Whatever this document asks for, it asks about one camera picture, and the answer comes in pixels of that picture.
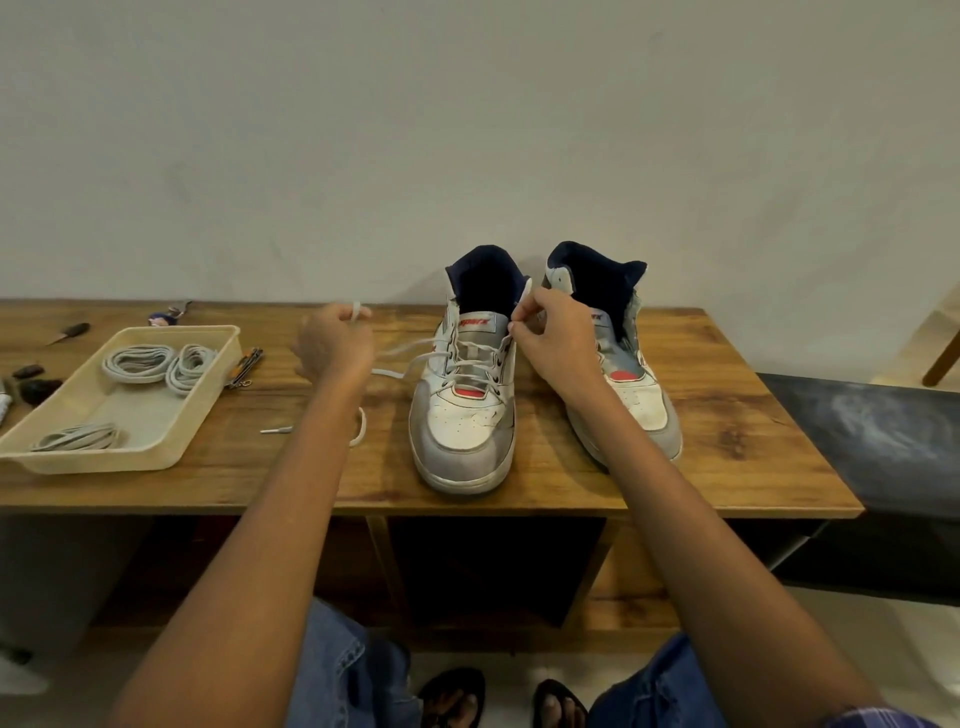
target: plaid shirt sleeve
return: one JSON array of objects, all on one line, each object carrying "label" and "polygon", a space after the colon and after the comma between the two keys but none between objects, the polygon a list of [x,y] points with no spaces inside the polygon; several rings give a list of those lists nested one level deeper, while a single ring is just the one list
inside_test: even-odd
[{"label": "plaid shirt sleeve", "polygon": [[894,708],[860,708],[832,718],[826,728],[937,728],[937,724]]}]

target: red shoe accent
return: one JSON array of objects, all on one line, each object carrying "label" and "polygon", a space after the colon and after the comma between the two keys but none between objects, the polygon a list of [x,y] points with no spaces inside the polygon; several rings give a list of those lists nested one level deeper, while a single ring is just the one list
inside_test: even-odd
[{"label": "red shoe accent", "polygon": [[625,372],[622,369],[619,369],[616,372],[611,372],[608,376],[613,381],[639,381],[640,380],[640,377],[635,375],[633,372]]},{"label": "red shoe accent", "polygon": [[453,394],[457,395],[458,397],[469,397],[472,400],[481,400],[487,395],[485,392],[481,392],[478,389],[464,389],[463,387],[454,387]]}]

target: shoelace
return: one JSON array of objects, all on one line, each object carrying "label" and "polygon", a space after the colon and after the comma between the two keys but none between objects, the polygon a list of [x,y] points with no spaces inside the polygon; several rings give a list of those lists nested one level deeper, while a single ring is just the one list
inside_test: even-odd
[{"label": "shoelace", "polygon": [[[504,400],[500,396],[499,390],[499,385],[502,382],[500,381],[499,375],[495,374],[495,372],[497,368],[503,366],[502,359],[505,355],[506,348],[510,343],[510,339],[510,336],[505,336],[503,343],[500,344],[499,347],[492,347],[488,344],[474,344],[473,342],[461,343],[458,341],[456,331],[454,331],[453,337],[450,340],[451,350],[446,352],[427,352],[419,354],[413,357],[407,363],[407,367],[403,372],[395,372],[391,369],[374,369],[372,370],[372,373],[381,376],[391,376],[394,379],[403,379],[410,374],[410,370],[413,369],[418,362],[422,361],[437,378],[444,381],[440,387],[430,393],[431,396],[441,393],[444,389],[449,389],[462,384],[470,389],[475,389],[478,392],[493,392],[493,395],[500,402],[503,402]],[[383,352],[383,355],[395,356],[399,353],[407,351],[408,349],[423,346],[424,344],[434,346],[436,344],[445,343],[446,339],[442,337],[417,339],[415,341],[409,341],[406,344],[401,344],[394,349],[389,349]],[[490,352],[491,357],[490,359],[464,359],[460,357],[461,347],[467,349],[468,355],[470,355],[471,352]],[[453,359],[453,362],[449,365],[444,364],[444,370],[440,372],[433,368],[431,360],[435,357],[442,357],[444,360]],[[478,369],[482,372],[482,374],[458,371],[466,367]]]},{"label": "shoelace", "polygon": [[[359,314],[360,314],[360,302],[354,301],[353,311],[350,313],[350,322],[352,323],[356,321],[357,316]],[[371,374],[375,374],[379,376],[389,376],[393,379],[403,379],[408,374],[410,374],[410,370],[413,369],[418,362],[422,361],[425,363],[427,367],[429,367],[430,371],[434,375],[436,375],[438,378],[444,381],[443,385],[441,385],[438,389],[430,393],[431,396],[439,394],[444,389],[449,389],[450,387],[455,387],[457,386],[457,384],[462,383],[471,389],[476,389],[481,392],[492,391],[493,395],[500,402],[503,402],[504,400],[500,396],[500,389],[498,386],[501,383],[499,381],[500,377],[498,375],[495,375],[493,372],[495,371],[494,367],[503,366],[502,358],[510,342],[510,336],[504,337],[503,343],[501,343],[499,347],[492,347],[492,346],[488,346],[487,344],[473,344],[472,342],[464,342],[464,344],[461,344],[459,341],[457,341],[457,332],[456,332],[456,329],[454,329],[453,337],[450,341],[452,344],[452,351],[427,352],[427,353],[418,354],[417,356],[413,357],[409,362],[407,362],[407,367],[402,372],[395,372],[392,369],[372,369]],[[429,344],[430,346],[434,346],[435,344],[445,344],[445,343],[446,343],[446,339],[442,337],[431,337],[429,339],[416,339],[415,341],[408,341],[406,344],[401,344],[400,346],[394,347],[393,349],[388,349],[385,352],[383,352],[383,355],[396,356],[399,353],[406,352],[407,350],[413,349],[414,347],[423,346],[424,344]],[[490,352],[491,360],[485,361],[483,359],[462,359],[459,357],[459,351],[461,346],[467,347],[468,352],[470,351]],[[438,372],[436,369],[434,369],[433,366],[431,366],[430,361],[431,359],[438,356],[442,356],[444,358],[444,361],[452,357],[454,359],[454,363],[452,365],[452,369],[454,371],[449,372],[447,370],[448,367],[446,366],[444,366],[443,372]],[[461,369],[462,367],[475,367],[476,369],[481,370],[484,374],[478,375],[478,374],[472,374],[470,372],[456,371]],[[360,443],[362,443],[364,437],[367,434],[367,413],[364,412],[363,407],[357,407],[357,409],[360,411],[360,431],[357,433],[356,437],[354,437],[349,442],[349,445],[352,448],[355,448]],[[260,433],[261,434],[286,433],[286,432],[292,432],[292,431],[293,431],[293,428],[291,426],[287,426],[287,427],[276,427],[273,429],[261,429]]]},{"label": "shoelace", "polygon": [[171,392],[186,397],[216,358],[217,351],[187,344],[177,353],[167,346],[137,344],[111,352],[101,367],[113,381],[153,384],[166,381]]},{"label": "shoelace", "polygon": [[30,452],[54,452],[56,450],[106,449],[113,446],[120,430],[113,423],[103,425],[77,425],[67,427],[40,438]]},{"label": "shoelace", "polygon": [[199,344],[187,344],[167,370],[167,387],[181,397],[186,397],[216,356],[215,349]]},{"label": "shoelace", "polygon": [[177,352],[171,347],[137,344],[111,352],[101,366],[113,381],[152,384],[163,381],[175,358]]}]

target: foot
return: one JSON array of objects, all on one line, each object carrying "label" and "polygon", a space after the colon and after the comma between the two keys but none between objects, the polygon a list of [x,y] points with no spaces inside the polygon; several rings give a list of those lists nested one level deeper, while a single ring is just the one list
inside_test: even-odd
[{"label": "foot", "polygon": [[543,728],[584,728],[587,714],[570,698],[558,700],[547,695],[540,705],[540,724]]},{"label": "foot", "polygon": [[462,690],[442,692],[423,701],[420,728],[469,728],[477,717],[477,696]]}]

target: table leg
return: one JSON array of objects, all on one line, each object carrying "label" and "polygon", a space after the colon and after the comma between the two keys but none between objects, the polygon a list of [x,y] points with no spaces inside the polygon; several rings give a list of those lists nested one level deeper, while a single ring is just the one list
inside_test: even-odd
[{"label": "table leg", "polygon": [[924,375],[924,387],[935,387],[940,380],[947,375],[950,368],[960,359],[960,331],[957,331],[953,340],[947,344],[947,348],[940,354],[930,370]]},{"label": "table leg", "polygon": [[589,559],[587,559],[587,567],[584,569],[584,575],[580,580],[580,584],[577,586],[577,591],[573,594],[573,600],[570,602],[570,608],[567,610],[566,617],[564,618],[563,629],[569,629],[577,622],[577,618],[584,609],[584,603],[587,601],[590,588],[593,586],[593,582],[596,581],[597,574],[600,572],[603,563],[607,560],[607,554],[610,553],[610,547],[613,546],[613,540],[616,538],[616,534],[620,530],[622,523],[623,521],[617,521],[615,519],[607,519],[606,522],[604,522],[600,536],[597,538],[597,543],[593,546],[593,551],[590,553]]},{"label": "table leg", "polygon": [[386,516],[367,516],[367,528],[373,540],[373,550],[376,551],[377,561],[387,582],[387,590],[396,610],[405,621],[411,621],[410,602],[407,600],[406,587],[403,585],[403,576],[400,566],[396,562],[394,542],[390,538],[390,525]]}]

